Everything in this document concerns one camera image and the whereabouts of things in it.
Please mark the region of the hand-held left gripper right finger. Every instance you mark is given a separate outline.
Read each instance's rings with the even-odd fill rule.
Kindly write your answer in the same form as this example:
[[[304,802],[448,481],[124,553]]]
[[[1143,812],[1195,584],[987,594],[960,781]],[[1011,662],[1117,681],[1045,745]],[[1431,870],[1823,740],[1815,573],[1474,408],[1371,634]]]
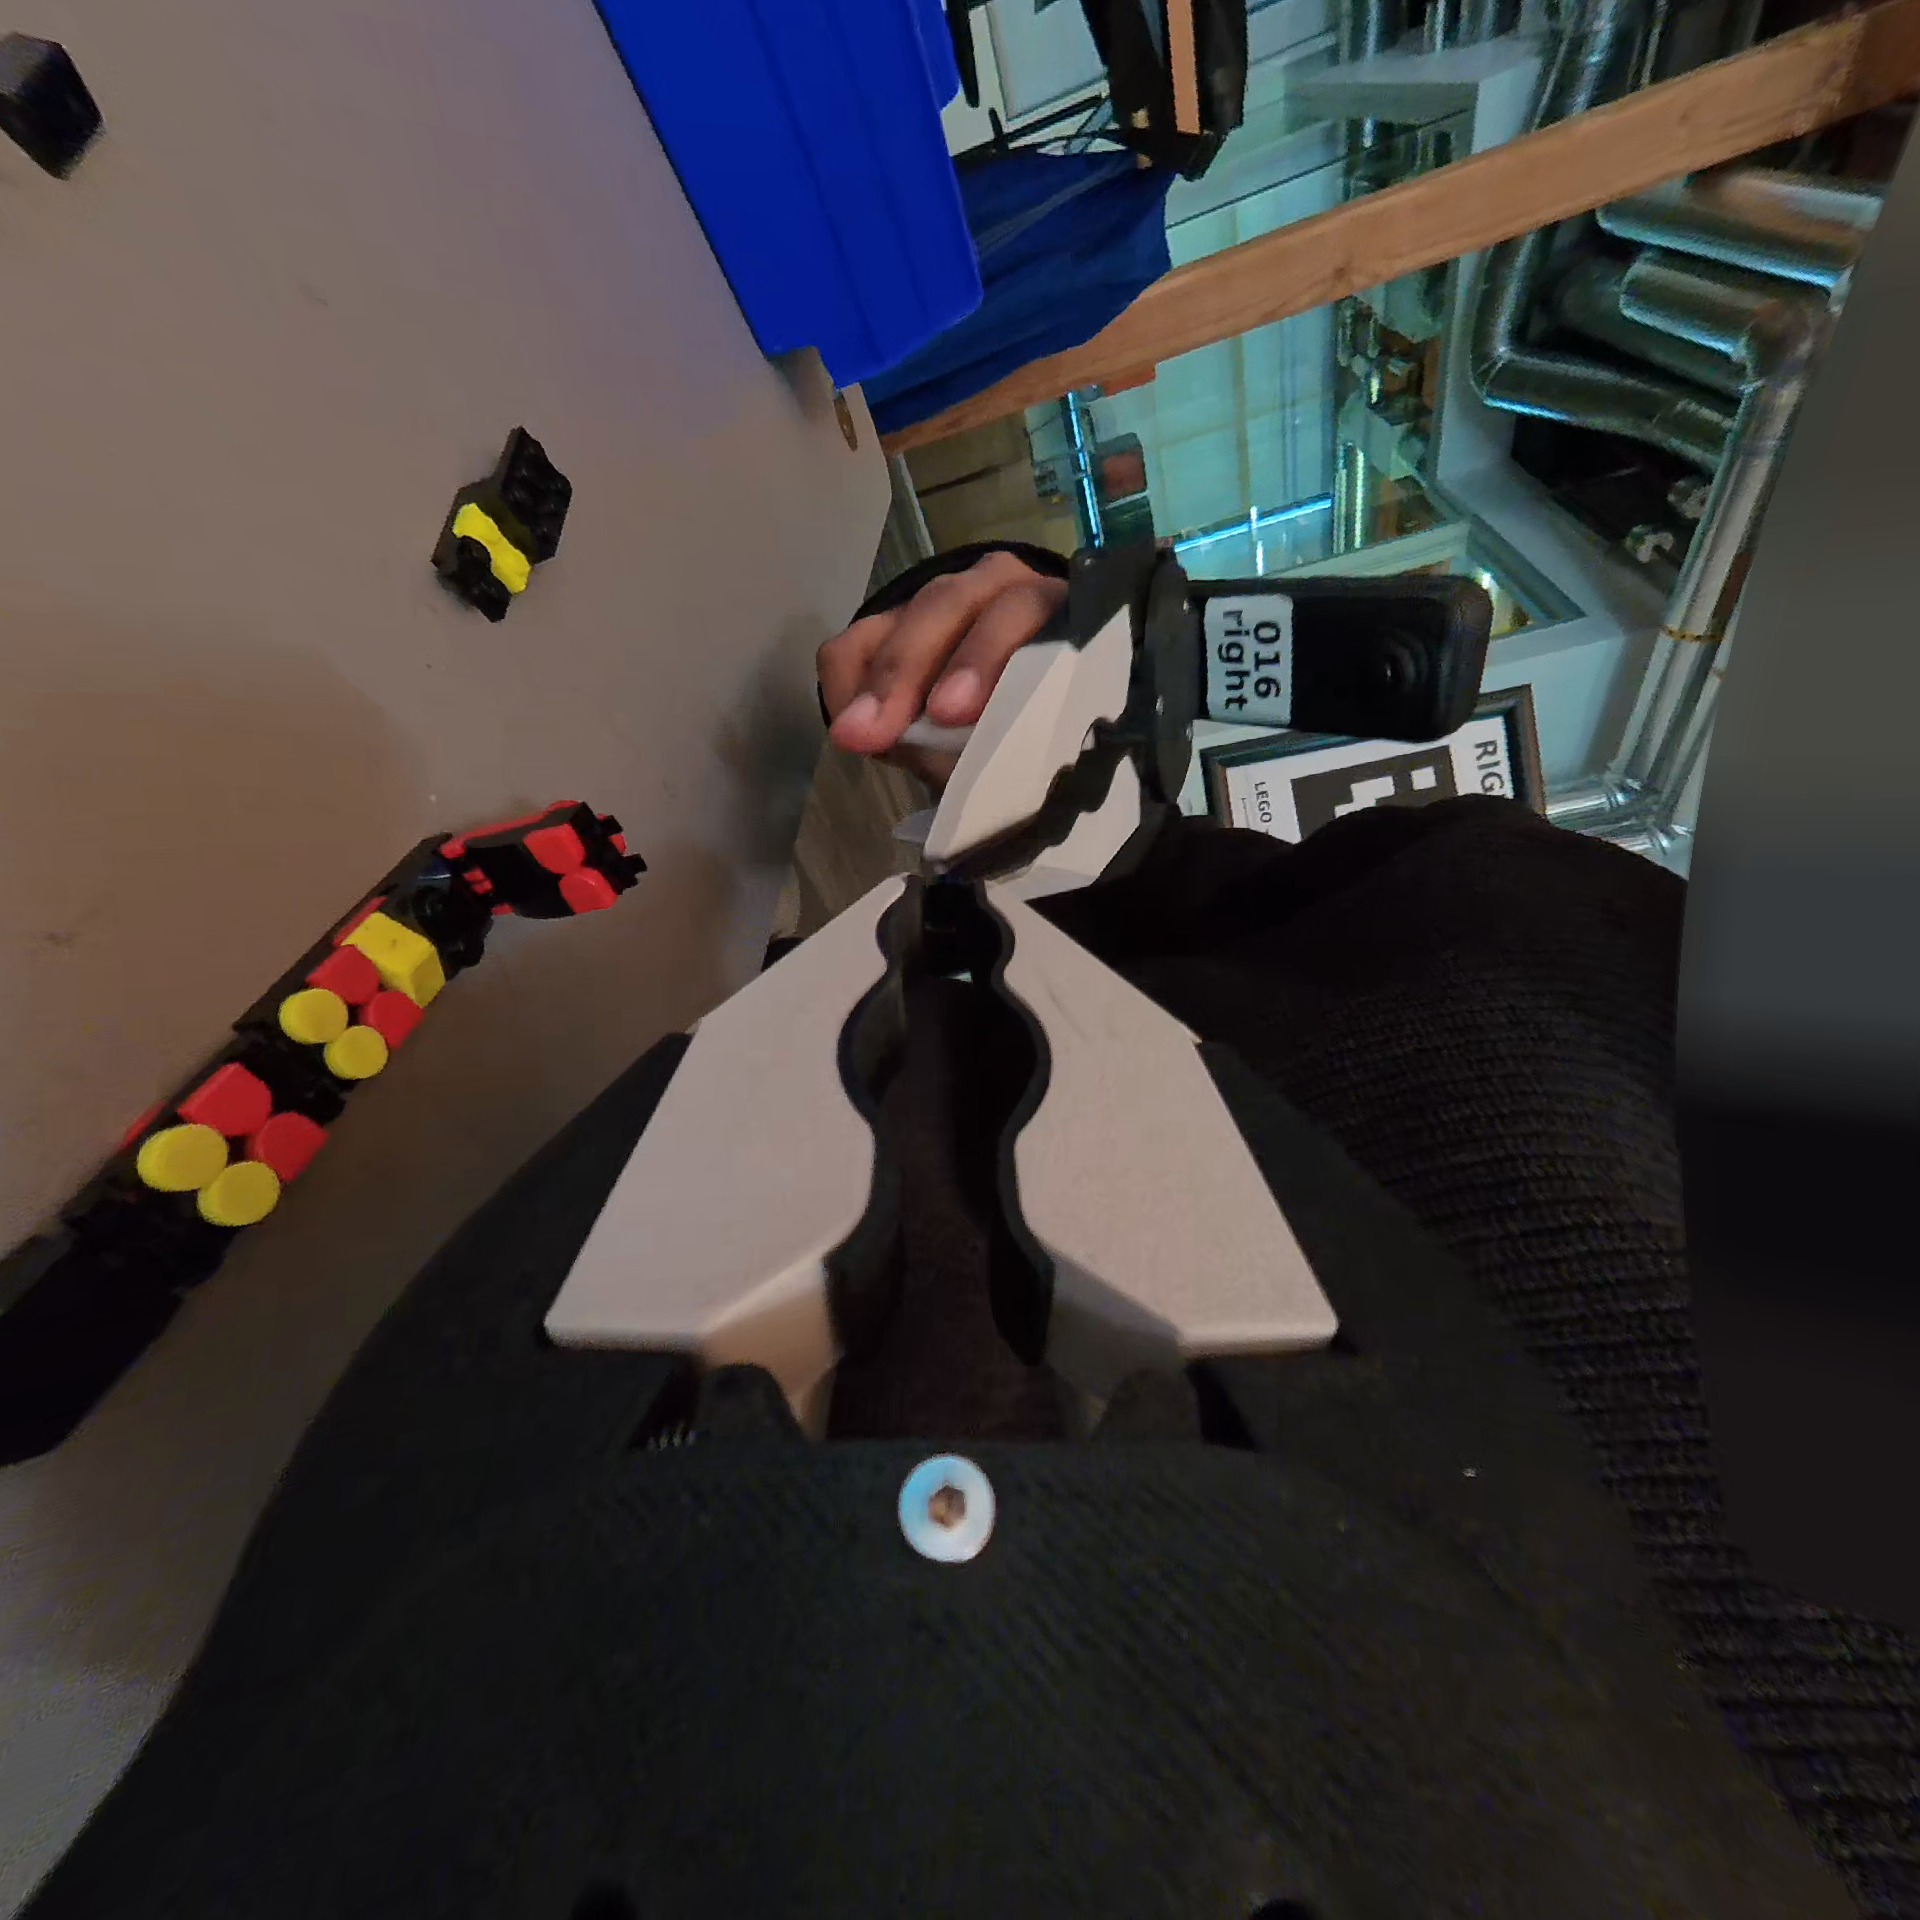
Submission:
[[[1004,985],[1047,1045],[1015,1136],[1052,1265],[1045,1357],[1091,1401],[1188,1360],[1324,1351],[1336,1313],[1194,1030],[1011,888]]]

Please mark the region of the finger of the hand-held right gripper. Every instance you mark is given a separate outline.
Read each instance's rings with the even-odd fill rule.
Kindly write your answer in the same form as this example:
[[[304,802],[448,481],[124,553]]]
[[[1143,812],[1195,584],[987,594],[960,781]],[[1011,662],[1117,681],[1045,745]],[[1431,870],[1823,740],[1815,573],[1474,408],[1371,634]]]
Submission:
[[[1035,737],[1040,745],[1066,745],[1085,734],[1092,721],[1116,721],[1128,700],[1134,657],[1135,634],[1128,613],[1114,613],[1085,642],[1069,638],[1031,642],[1004,670],[974,730],[984,727],[987,740],[1012,736]],[[1008,800],[955,797],[955,768],[924,837],[918,853],[924,872],[955,872],[955,850],[974,831],[1008,825],[1018,812]]]
[[[1015,817],[955,850],[955,878],[1008,898],[1078,890],[1119,864],[1143,828],[1172,808],[1188,773],[1188,727],[1092,721],[1067,743],[976,727],[955,768],[955,797],[1008,800]]]

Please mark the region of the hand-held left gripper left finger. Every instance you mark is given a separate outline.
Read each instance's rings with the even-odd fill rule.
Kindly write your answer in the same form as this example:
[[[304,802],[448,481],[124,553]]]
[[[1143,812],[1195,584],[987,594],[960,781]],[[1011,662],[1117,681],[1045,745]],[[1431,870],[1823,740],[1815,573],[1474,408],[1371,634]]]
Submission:
[[[571,1351],[757,1365],[826,1436],[835,1333],[827,1256],[874,1193],[874,1127],[838,1045],[888,960],[888,878],[708,1009],[544,1313]]]

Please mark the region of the black yellow lego assembly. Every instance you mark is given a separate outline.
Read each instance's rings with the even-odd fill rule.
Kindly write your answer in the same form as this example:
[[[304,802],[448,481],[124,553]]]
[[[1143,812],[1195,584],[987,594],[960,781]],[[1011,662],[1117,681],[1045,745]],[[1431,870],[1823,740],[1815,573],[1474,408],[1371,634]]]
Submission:
[[[430,553],[438,588],[499,624],[550,561],[567,527],[574,487],[542,440],[515,425],[490,473],[448,504]]]

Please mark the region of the person's right forearm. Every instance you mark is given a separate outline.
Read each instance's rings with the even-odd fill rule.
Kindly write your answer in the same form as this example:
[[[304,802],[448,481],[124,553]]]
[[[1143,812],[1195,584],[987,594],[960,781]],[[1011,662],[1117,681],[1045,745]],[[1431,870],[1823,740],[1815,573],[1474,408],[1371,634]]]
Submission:
[[[1062,582],[1072,576],[1072,560],[1047,549],[1040,543],[1028,542],[972,542],[960,543],[950,551],[939,556],[925,557],[915,567],[904,568],[903,573],[893,576],[893,580],[875,588],[868,599],[856,607],[854,621],[864,617],[879,617],[888,615],[904,602],[910,602],[925,584],[932,584],[942,577],[950,577],[972,568],[983,560],[1008,557],[1015,560],[1022,568]]]

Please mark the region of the long red black lego assembly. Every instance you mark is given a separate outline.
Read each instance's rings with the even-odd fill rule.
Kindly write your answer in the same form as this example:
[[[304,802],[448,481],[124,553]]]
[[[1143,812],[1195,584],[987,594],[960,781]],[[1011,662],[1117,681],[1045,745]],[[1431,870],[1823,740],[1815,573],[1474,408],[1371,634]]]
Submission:
[[[495,920],[594,914],[645,872],[622,823],[576,800],[410,847],[4,1255],[2,1462],[82,1426],[483,961]]]

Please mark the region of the black lego block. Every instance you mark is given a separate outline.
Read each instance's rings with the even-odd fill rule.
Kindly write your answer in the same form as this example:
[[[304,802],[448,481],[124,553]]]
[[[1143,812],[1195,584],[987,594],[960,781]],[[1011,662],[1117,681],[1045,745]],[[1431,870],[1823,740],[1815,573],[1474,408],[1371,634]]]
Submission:
[[[60,41],[2,36],[2,132],[43,174],[69,177],[102,129],[102,110]]]

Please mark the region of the person's right hand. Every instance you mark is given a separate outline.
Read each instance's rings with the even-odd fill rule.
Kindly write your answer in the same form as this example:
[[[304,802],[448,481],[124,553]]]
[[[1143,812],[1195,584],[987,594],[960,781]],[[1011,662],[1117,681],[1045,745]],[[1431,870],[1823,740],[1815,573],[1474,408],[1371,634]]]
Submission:
[[[1067,577],[991,549],[965,567],[935,567],[908,596],[854,617],[816,656],[816,681],[835,748],[911,761],[930,777],[948,759],[903,749],[918,720],[974,725],[1005,665],[1056,617]]]

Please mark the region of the person's dark knit clothing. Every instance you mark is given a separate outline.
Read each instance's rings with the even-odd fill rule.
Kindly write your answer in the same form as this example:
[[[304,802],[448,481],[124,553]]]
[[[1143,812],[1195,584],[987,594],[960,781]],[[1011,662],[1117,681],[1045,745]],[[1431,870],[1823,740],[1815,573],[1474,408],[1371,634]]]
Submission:
[[[896,1309],[835,1438],[1045,1442],[810,1916],[1915,1916],[1915,1630],[1754,1575],[1696,1376],[1684,885],[1461,800],[1284,847],[1172,821],[1054,922],[1226,1052],[1330,1351],[1066,1391],[990,1141],[1008,1015],[918,983]]]

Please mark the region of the wooden beam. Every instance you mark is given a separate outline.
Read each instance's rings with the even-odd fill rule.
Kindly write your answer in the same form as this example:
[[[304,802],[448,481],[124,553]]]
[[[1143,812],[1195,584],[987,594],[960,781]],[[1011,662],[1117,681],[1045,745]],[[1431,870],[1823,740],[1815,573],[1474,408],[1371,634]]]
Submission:
[[[1085,385],[1128,391],[1184,351],[1915,95],[1915,2],[1826,4],[1791,32],[1629,86],[1651,10],[1563,4],[1523,132],[1172,268],[1107,326],[1078,325],[1061,349],[1026,349],[980,391],[883,428],[883,448],[943,440]]]

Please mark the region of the blue plastic bin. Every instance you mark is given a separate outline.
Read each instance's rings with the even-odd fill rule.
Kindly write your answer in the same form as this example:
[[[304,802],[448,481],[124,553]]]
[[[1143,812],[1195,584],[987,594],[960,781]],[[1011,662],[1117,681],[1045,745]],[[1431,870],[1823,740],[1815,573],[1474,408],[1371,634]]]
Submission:
[[[1168,271],[1166,170],[955,165],[942,4],[596,10],[762,351],[820,354],[883,437],[1092,340]]]

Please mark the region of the black equipment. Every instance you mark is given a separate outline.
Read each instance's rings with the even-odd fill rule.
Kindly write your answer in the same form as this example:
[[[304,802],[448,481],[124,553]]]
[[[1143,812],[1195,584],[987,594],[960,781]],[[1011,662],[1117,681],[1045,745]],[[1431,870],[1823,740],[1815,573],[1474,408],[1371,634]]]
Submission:
[[[1240,128],[1251,72],[1246,2],[1080,2],[1100,78],[1091,90],[1011,124],[952,162],[974,170],[1018,152],[1126,152],[1138,168],[1203,177]]]

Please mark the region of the silver metal duct pipes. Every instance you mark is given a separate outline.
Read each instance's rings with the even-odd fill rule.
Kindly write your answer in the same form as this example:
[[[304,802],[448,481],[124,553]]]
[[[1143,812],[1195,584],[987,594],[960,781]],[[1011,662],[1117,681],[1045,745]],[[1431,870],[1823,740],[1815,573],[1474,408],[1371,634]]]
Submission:
[[[1765,516],[1879,213],[1853,183],[1660,160],[1654,183],[1589,184],[1480,256],[1477,400],[1634,440],[1707,484],[1619,743],[1549,802],[1558,825],[1671,869],[1692,850]]]

